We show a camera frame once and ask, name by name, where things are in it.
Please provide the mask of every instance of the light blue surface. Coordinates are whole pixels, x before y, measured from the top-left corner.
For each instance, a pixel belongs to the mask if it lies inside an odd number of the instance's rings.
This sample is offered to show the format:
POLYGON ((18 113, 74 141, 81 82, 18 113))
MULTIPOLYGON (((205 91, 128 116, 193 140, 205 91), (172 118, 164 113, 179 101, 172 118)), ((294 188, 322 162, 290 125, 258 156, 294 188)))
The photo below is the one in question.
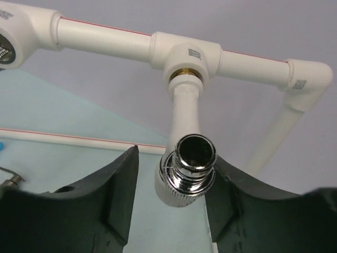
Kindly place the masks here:
MULTIPOLYGON (((21 70, 0 72, 0 128, 44 131, 164 145, 166 138, 21 70)), ((0 138, 0 166, 21 174, 22 188, 54 191, 113 161, 122 152, 0 138)), ((202 199, 175 209, 157 198, 160 157, 140 154, 132 224, 125 253, 211 252, 202 199)), ((0 173, 0 182, 9 174, 0 173)))

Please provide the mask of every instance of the brass thread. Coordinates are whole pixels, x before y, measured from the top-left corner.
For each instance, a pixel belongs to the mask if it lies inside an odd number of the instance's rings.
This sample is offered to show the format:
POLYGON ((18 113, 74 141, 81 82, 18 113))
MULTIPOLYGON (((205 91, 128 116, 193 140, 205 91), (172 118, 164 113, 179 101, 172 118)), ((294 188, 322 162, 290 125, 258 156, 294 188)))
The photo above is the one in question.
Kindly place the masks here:
POLYGON ((201 80, 201 82, 203 82, 201 74, 197 70, 190 69, 188 67, 183 68, 183 69, 179 69, 177 71, 174 71, 173 74, 170 77, 169 82, 172 81, 176 76, 179 76, 179 75, 194 75, 194 76, 198 77, 201 80))

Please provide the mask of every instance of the chrome hose adapter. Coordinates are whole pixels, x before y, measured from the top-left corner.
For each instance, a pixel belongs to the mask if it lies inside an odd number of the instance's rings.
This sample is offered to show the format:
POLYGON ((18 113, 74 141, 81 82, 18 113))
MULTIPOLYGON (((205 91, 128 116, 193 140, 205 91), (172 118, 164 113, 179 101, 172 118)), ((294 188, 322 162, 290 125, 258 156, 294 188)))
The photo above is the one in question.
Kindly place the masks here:
POLYGON ((180 139, 175 150, 160 163, 159 176, 171 196, 156 191, 169 206, 184 207, 203 196, 215 179, 216 151, 213 143, 200 134, 180 139))

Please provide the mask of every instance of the black plastic part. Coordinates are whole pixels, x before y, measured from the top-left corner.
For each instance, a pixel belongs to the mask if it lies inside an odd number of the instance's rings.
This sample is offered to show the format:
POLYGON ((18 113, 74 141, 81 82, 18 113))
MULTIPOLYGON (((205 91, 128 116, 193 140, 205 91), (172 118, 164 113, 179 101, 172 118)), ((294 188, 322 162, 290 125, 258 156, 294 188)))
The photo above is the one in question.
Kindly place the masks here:
POLYGON ((3 187, 1 253, 121 253, 127 244, 138 148, 55 193, 3 187))
POLYGON ((263 183, 220 157, 206 194, 220 253, 336 253, 337 189, 297 195, 263 183))

